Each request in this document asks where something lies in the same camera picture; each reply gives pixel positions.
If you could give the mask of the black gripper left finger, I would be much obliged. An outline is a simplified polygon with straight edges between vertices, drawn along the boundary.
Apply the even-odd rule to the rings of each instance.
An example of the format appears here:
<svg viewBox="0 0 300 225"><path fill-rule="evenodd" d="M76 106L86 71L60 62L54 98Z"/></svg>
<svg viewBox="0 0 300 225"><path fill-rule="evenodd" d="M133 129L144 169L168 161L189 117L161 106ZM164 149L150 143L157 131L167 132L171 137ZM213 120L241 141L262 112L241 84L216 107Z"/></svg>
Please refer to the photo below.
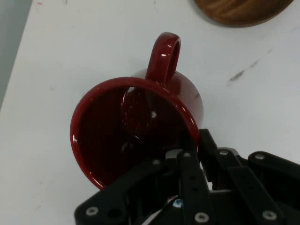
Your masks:
<svg viewBox="0 0 300 225"><path fill-rule="evenodd" d="M79 205L77 225L198 225L213 222L207 182L190 135L175 158L145 161Z"/></svg>

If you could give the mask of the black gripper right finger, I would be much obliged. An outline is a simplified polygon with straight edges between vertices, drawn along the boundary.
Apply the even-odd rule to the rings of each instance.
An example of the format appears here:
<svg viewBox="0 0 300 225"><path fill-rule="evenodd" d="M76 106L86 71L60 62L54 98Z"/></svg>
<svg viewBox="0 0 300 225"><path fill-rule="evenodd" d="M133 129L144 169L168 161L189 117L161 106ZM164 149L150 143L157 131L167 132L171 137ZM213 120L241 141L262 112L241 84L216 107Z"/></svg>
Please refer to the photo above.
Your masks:
<svg viewBox="0 0 300 225"><path fill-rule="evenodd" d="M207 129L200 129L200 160L218 225L300 223L299 164L263 151L244 159L218 148Z"/></svg>

